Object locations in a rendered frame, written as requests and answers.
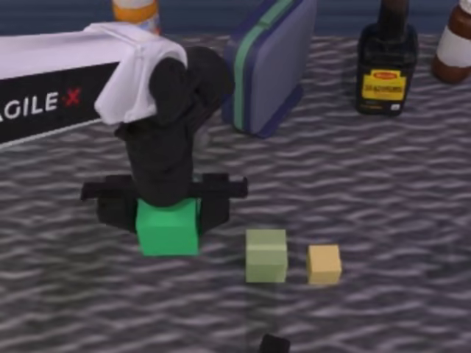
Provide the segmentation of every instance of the dark sauce bottle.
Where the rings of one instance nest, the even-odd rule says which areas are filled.
[[[417,32],[407,17],[408,0],[382,0],[378,22],[361,33],[355,101],[359,113],[397,116],[403,111],[419,51]]]

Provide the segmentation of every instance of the bright green block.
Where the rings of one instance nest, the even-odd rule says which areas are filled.
[[[288,246],[283,229],[248,229],[245,280],[250,283],[283,283],[288,271]]]
[[[138,200],[136,230],[144,256],[198,255],[199,201],[186,199],[172,207],[153,207]]]

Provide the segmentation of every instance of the red x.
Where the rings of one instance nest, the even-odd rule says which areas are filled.
[[[67,96],[62,97],[66,107],[70,107],[72,104],[78,105],[80,103],[79,95],[80,88],[75,88],[73,90],[67,90]]]

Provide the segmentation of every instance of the gray wavy patterned tablecloth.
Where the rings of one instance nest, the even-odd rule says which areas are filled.
[[[220,49],[225,38],[190,38]],[[422,54],[406,112],[350,106],[355,41],[314,38],[302,104],[270,140],[216,117],[200,171],[251,182],[201,255],[144,258],[97,224],[81,182],[127,171],[102,125],[0,154],[1,353],[255,352],[265,332],[293,353],[468,353],[471,95]],[[288,230],[284,285],[244,283],[244,231]],[[338,243],[341,283],[306,285],[308,244]]]

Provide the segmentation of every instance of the small orange block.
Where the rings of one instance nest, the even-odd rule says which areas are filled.
[[[341,275],[339,246],[335,244],[310,245],[307,265],[309,284],[335,285]]]

